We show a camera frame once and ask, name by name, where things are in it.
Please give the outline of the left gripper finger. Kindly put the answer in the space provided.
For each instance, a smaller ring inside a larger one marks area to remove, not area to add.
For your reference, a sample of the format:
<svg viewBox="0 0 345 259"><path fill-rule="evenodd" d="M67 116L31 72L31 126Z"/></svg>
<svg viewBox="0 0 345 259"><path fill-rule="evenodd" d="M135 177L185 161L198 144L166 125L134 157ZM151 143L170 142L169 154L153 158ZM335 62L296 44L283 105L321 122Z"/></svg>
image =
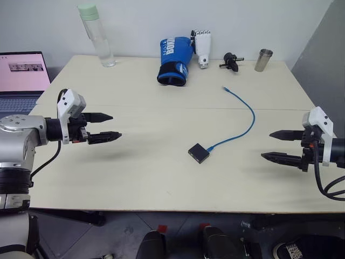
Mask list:
<svg viewBox="0 0 345 259"><path fill-rule="evenodd" d="M112 142L122 136L121 133L113 132L113 131L100 132L98 134L90 134L88 132L87 134L88 134L87 142L89 145Z"/></svg>
<svg viewBox="0 0 345 259"><path fill-rule="evenodd" d="M86 121L90 123L101 123L112 119L112 116L104 113L86 113Z"/></svg>

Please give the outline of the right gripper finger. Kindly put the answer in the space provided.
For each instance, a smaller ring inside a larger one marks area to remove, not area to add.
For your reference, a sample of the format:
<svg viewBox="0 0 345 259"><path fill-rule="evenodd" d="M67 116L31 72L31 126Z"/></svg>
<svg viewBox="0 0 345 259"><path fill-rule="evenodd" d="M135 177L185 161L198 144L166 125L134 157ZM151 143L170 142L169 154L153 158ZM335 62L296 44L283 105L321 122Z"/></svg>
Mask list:
<svg viewBox="0 0 345 259"><path fill-rule="evenodd" d="M288 155L287 153L268 152L261 153L261 156L270 162L278 163L280 165L293 166L297 168L301 168L302 165L302 158L300 156Z"/></svg>
<svg viewBox="0 0 345 259"><path fill-rule="evenodd" d="M285 141L294 141L294 140L302 140L305 131L299 130L279 130L269 134L270 137L285 140Z"/></svg>

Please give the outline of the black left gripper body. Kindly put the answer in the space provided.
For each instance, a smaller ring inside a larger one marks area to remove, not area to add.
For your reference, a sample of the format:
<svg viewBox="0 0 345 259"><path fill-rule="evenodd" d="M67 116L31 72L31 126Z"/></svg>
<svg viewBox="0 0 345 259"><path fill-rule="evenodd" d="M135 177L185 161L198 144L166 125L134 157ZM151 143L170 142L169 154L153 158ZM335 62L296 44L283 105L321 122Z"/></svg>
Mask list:
<svg viewBox="0 0 345 259"><path fill-rule="evenodd" d="M88 120L89 113L81 113L77 118L69 118L67 126L70 142L78 143L87 141L88 133L85 127L87 126Z"/></svg>

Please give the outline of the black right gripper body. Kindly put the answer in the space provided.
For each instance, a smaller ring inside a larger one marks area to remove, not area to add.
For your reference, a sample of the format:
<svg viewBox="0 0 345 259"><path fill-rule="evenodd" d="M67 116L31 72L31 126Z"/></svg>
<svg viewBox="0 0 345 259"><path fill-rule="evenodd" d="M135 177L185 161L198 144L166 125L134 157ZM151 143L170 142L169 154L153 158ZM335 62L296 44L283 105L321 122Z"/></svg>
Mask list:
<svg viewBox="0 0 345 259"><path fill-rule="evenodd" d="M307 128L304 130L301 139L302 157L300 169L303 172L308 171L309 164L319 164L322 161L323 154L320 153L322 131L320 128Z"/></svg>

